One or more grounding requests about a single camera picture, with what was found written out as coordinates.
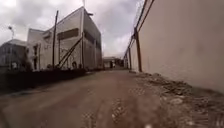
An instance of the rock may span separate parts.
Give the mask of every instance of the rock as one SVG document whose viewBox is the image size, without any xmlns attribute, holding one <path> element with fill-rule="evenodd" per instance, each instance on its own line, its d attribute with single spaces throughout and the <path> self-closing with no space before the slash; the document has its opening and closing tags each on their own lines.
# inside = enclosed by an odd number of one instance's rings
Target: rock
<svg viewBox="0 0 224 128">
<path fill-rule="evenodd" d="M 193 126 L 193 125 L 194 125 L 194 122 L 193 122 L 193 121 L 188 121 L 187 124 L 188 124 L 189 126 Z"/>
<path fill-rule="evenodd" d="M 147 124 L 147 125 L 145 125 L 145 128 L 152 128 L 152 125 Z"/>
<path fill-rule="evenodd" d="M 170 101 L 170 103 L 173 104 L 173 105 L 179 105 L 179 104 L 182 104 L 183 103 L 183 100 L 180 99 L 180 98 L 176 98 L 176 99 L 172 99 Z"/>
</svg>

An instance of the distant building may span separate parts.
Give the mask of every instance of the distant building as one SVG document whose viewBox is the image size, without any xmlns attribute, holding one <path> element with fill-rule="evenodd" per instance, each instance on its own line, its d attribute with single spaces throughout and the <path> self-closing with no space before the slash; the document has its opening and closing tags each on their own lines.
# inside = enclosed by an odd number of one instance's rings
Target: distant building
<svg viewBox="0 0 224 128">
<path fill-rule="evenodd" d="M 102 67 L 101 33 L 83 7 L 59 21 L 56 28 L 55 65 L 59 64 L 69 49 L 81 39 L 83 30 L 83 43 L 80 42 L 76 46 L 62 68 L 73 69 L 81 66 L 95 69 Z M 52 67 L 53 31 L 54 27 L 47 31 L 29 29 L 29 58 L 33 70 L 46 70 Z"/>
<path fill-rule="evenodd" d="M 26 42 L 17 39 L 10 40 L 0 46 L 0 72 L 9 70 L 24 71 L 27 68 Z"/>
<path fill-rule="evenodd" d="M 116 57 L 104 57 L 103 58 L 104 69 L 111 69 L 115 67 L 123 67 L 123 60 Z"/>
</svg>

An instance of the cloud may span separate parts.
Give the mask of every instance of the cloud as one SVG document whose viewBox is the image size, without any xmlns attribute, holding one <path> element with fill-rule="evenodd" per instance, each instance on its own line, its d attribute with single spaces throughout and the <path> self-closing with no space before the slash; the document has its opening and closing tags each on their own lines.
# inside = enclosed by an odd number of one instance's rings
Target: cloud
<svg viewBox="0 0 224 128">
<path fill-rule="evenodd" d="M 94 14 L 93 20 L 102 33 L 105 56 L 118 55 L 126 49 L 139 1 L 142 0 L 86 0 L 86 8 Z M 15 38 L 26 40 L 29 27 L 52 27 L 56 10 L 62 19 L 81 6 L 82 0 L 0 0 L 0 44 L 11 38 L 8 25 L 13 26 Z"/>
</svg>

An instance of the rubble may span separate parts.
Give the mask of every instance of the rubble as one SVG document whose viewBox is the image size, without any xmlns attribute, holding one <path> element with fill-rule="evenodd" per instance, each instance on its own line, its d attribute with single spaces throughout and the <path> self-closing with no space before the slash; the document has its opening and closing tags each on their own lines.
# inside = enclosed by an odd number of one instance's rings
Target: rubble
<svg viewBox="0 0 224 128">
<path fill-rule="evenodd" d="M 192 87 L 184 81 L 173 81 L 158 73 L 135 76 L 139 84 L 156 90 L 163 103 L 161 107 L 166 116 L 176 120 L 176 127 L 224 128 L 223 94 Z"/>
</svg>

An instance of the alley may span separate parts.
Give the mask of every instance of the alley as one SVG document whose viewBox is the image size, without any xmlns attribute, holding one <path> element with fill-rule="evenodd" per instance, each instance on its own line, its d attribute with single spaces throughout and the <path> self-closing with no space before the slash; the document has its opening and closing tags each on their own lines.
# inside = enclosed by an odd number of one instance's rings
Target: alley
<svg viewBox="0 0 224 128">
<path fill-rule="evenodd" d="M 223 118 L 214 118 L 209 112 L 208 116 L 204 116 L 193 110 L 191 103 L 187 103 L 187 96 L 168 94 L 165 89 L 152 86 L 155 83 L 144 83 L 143 78 L 144 75 L 138 76 L 128 71 L 102 71 L 48 88 L 4 96 L 1 98 L 1 127 L 223 126 Z"/>
</svg>

